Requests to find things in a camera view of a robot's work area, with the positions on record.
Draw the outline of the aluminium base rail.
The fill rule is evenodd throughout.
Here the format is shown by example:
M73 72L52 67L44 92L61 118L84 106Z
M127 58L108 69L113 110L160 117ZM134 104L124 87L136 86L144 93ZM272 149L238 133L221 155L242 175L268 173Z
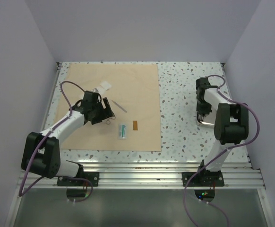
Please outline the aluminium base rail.
M182 189L182 172L195 172L199 163L83 162L84 171L98 172L98 189ZM225 163L223 189L264 189L260 170L250 163Z

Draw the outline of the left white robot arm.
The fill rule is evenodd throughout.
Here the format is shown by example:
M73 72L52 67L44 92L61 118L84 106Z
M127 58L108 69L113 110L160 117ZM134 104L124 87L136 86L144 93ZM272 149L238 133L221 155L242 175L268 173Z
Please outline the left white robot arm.
M83 98L53 126L40 133L28 134L21 169L49 179L67 177L73 185L81 185L85 179L83 167L79 163L63 160L60 145L86 123L94 125L113 116L106 97L86 91Z

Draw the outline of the green white packet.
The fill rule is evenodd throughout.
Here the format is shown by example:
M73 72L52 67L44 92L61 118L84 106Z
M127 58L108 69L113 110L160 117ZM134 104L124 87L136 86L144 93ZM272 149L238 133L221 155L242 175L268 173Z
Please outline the green white packet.
M125 123L120 123L118 126L118 138L120 140L127 138L127 125Z

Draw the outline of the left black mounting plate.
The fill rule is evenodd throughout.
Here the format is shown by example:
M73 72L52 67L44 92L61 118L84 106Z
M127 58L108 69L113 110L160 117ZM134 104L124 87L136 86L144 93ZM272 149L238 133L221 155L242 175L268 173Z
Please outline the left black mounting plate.
M59 177L57 186L80 187L93 186L97 187L100 179L99 172L84 172L81 176L75 178Z

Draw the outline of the black mounting plate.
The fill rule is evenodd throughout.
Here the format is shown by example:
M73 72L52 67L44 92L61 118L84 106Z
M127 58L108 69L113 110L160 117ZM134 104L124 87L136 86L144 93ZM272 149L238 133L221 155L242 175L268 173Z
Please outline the black mounting plate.
M223 174L221 171L218 172L202 172L194 176L189 184L188 187L223 187L225 186Z
M99 172L84 172L81 176L75 178L59 177L57 186L80 187L93 186L97 187L100 179Z

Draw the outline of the stainless steel tray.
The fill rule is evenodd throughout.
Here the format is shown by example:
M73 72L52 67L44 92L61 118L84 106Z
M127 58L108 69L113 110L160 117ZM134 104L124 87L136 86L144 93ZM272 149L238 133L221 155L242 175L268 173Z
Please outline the stainless steel tray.
M216 110L210 104L199 104L196 107L198 125L213 128L215 125Z

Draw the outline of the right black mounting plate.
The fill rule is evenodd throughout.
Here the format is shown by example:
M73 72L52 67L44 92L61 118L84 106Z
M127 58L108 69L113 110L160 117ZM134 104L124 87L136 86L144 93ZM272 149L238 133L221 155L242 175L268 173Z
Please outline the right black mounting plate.
M223 187L225 186L223 174L221 171L218 172L202 172L194 176L189 184L188 187Z

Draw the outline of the steel scalpel handle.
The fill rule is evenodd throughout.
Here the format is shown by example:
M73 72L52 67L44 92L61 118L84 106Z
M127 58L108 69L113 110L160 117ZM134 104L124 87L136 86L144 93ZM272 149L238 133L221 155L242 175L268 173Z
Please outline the steel scalpel handle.
M124 108L123 108L121 105L119 105L117 102L115 102L115 101L113 101L113 100L112 100L112 102L113 102L118 108L120 108L123 112L127 113L127 110L124 109Z

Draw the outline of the brown adhesive bandage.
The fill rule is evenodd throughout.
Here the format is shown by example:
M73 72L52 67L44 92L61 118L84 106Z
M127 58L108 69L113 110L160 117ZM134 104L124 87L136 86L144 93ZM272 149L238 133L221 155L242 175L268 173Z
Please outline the brown adhesive bandage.
M138 130L138 122L137 121L133 121L132 124L133 124L133 130L137 131Z

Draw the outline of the beige cloth mat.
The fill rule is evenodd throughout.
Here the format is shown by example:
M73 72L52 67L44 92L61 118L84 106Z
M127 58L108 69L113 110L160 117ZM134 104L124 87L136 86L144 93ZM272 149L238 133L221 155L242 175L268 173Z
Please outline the beige cloth mat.
M161 151L161 113L158 68L156 65L72 63L65 78L80 86L65 84L63 90L71 104L84 90L101 87L107 81L112 88L102 97L108 98L115 120L107 125L86 123L71 134L62 149L105 151ZM127 113L113 102L117 102ZM137 121L138 130L133 130ZM118 138L120 123L127 125L127 138Z

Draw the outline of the steel forceps with ring handles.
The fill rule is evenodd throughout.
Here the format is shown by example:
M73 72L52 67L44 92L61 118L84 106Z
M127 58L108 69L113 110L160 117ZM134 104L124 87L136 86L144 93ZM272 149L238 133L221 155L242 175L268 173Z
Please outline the steel forceps with ring handles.
M106 123L107 125L109 125L109 124L111 124L112 120L115 120L115 117L110 117L110 118L108 118L108 119L106 120L105 123Z

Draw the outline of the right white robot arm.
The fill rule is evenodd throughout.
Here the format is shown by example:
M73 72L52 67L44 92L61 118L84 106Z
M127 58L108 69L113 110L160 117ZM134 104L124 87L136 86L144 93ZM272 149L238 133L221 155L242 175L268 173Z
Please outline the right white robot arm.
M215 112L215 142L209 155L202 161L197 181L209 185L217 172L220 172L230 151L249 135L248 109L222 97L219 87L211 85L208 77L196 80L197 117L205 118Z

